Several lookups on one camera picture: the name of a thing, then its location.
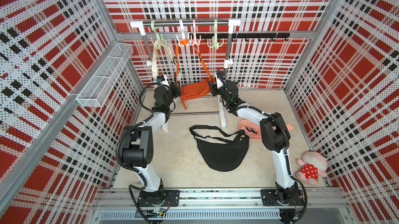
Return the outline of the orange fanny pack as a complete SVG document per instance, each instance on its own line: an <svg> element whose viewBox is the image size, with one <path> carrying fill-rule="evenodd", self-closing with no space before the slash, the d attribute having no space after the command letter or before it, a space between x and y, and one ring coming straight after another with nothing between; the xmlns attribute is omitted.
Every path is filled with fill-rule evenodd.
<svg viewBox="0 0 399 224"><path fill-rule="evenodd" d="M180 71L180 63L179 63L179 45L182 44L183 46L188 45L189 40L185 39L182 41L179 41L179 44L176 46L175 49L175 54L176 54L176 73L174 75L174 79L175 81L180 81L180 79L178 78L179 76L179 71ZM203 59L202 59L202 55L200 53L200 51L195 47L194 50L197 53L198 58L201 61L201 64L205 70L205 72L208 75L208 80L204 80L204 81L200 81L198 83L194 83L194 84L190 84L190 85L186 85L181 87L181 96L180 96L180 100L181 103L184 107L185 110L187 110L187 106L186 106L186 102L188 100L193 100L193 99L198 99L201 98L203 96L206 96L208 93L211 92L210 87L209 87L209 83L213 84L215 82L214 77L210 74L207 66L205 65Z"/></svg>

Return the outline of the pink fanny pack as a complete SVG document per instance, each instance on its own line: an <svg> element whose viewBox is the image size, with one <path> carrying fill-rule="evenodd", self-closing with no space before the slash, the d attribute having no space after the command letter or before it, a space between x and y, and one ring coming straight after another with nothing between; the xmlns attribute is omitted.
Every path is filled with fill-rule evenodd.
<svg viewBox="0 0 399 224"><path fill-rule="evenodd" d="M262 140L262 135L261 135L261 128L260 126L256 125L255 123L243 119L238 123L238 129L239 130L244 130L245 134L253 140Z"/></svg>

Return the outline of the black fanny pack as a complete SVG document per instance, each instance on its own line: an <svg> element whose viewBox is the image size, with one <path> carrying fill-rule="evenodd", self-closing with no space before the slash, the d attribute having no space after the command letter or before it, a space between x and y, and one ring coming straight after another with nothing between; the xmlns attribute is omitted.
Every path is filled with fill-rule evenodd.
<svg viewBox="0 0 399 224"><path fill-rule="evenodd" d="M196 130L217 130L223 137L201 136ZM219 172L230 172L240 166L249 149L249 136L244 130L227 134L217 126L193 125L190 133L209 168Z"/></svg>

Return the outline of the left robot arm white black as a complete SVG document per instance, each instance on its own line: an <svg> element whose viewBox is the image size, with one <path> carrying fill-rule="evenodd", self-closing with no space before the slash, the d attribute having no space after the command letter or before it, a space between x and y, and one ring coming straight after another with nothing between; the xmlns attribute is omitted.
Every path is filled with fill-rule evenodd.
<svg viewBox="0 0 399 224"><path fill-rule="evenodd" d="M152 108L142 102L145 90L155 86L155 103ZM181 96L180 83L166 82L151 83L143 88L139 94L142 109L150 115L136 125L126 126L116 146L116 159L120 167L133 171L139 177L141 186L130 185L130 189L139 191L139 200L153 206L161 206L166 200L164 185L152 165L154 156L153 134L166 125L172 112L171 105Z"/></svg>

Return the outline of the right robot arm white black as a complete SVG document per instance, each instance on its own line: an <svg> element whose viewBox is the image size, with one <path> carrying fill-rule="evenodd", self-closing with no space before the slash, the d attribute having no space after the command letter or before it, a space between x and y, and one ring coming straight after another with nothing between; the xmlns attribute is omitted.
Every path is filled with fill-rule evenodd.
<svg viewBox="0 0 399 224"><path fill-rule="evenodd" d="M246 119L260 128L261 141L271 152L276 171L276 201L281 205L289 205L294 200L299 200L306 208L308 203L305 187L291 170L291 136L282 115L277 112L266 113L241 100L237 83L228 80L221 70L216 72L216 83L209 87L214 96L220 96L228 113Z"/></svg>

